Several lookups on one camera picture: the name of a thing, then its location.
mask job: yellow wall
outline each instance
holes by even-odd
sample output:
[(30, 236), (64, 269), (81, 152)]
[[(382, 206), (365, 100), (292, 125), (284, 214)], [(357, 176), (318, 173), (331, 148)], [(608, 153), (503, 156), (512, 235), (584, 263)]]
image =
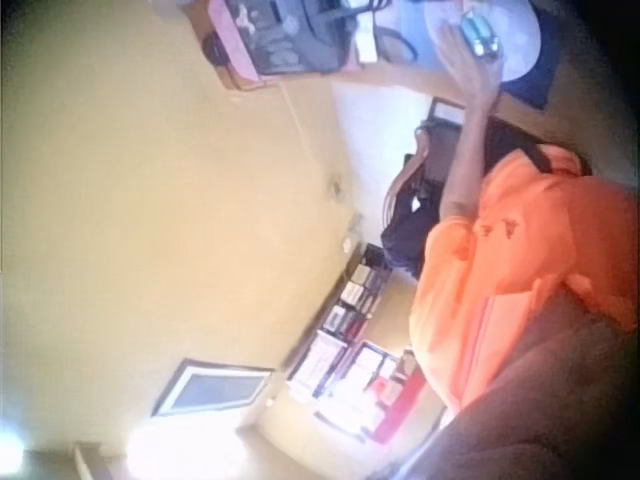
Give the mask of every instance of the yellow wall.
[(182, 358), (277, 366), (343, 267), (329, 86), (230, 94), (141, 0), (3, 43), (4, 413), (122, 452)]
[[(365, 331), (365, 340), (400, 355), (409, 344), (408, 316), (415, 285), (394, 273)], [(276, 447), (327, 478), (357, 480), (409, 453), (427, 435), (442, 402), (427, 386), (401, 429), (385, 445), (360, 444), (325, 425), (313, 414), (313, 403), (295, 400), (285, 386), (273, 406), (260, 416), (257, 428)]]

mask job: fingers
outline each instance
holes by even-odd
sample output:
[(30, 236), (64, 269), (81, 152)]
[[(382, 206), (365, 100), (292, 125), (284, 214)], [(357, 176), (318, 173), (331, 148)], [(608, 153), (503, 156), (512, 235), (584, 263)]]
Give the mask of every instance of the fingers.
[(476, 62), (462, 37), (462, 33), (456, 26), (448, 23), (440, 27), (436, 53), (445, 68), (454, 77), (465, 68), (474, 68)]

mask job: blue phone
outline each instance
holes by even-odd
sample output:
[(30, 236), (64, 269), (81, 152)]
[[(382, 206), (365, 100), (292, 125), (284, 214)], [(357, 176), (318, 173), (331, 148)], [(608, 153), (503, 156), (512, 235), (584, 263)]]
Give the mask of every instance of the blue phone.
[(473, 55), (495, 60), (500, 55), (500, 41), (487, 19), (473, 9), (462, 16), (460, 30)]

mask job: hand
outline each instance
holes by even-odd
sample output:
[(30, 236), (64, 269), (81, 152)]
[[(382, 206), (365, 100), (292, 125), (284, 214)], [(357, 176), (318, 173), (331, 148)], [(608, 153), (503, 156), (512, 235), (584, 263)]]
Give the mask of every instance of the hand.
[(429, 152), (429, 134), (422, 125), (416, 128), (414, 132), (416, 137), (416, 156), (424, 159)]
[(460, 30), (450, 24), (440, 29), (438, 56), (462, 90), (467, 107), (490, 111), (498, 97), (503, 58), (493, 62), (475, 58)]

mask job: orange shirt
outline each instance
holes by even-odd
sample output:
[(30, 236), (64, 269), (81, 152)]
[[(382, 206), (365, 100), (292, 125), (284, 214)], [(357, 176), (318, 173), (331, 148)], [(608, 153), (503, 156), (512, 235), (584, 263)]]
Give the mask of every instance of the orange shirt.
[(485, 391), (562, 284), (589, 310), (626, 330), (636, 325), (635, 195), (580, 177), (572, 153), (541, 148), (553, 174), (512, 152), (485, 178), (478, 218), (449, 217), (427, 238), (411, 341), (432, 388), (456, 412)]

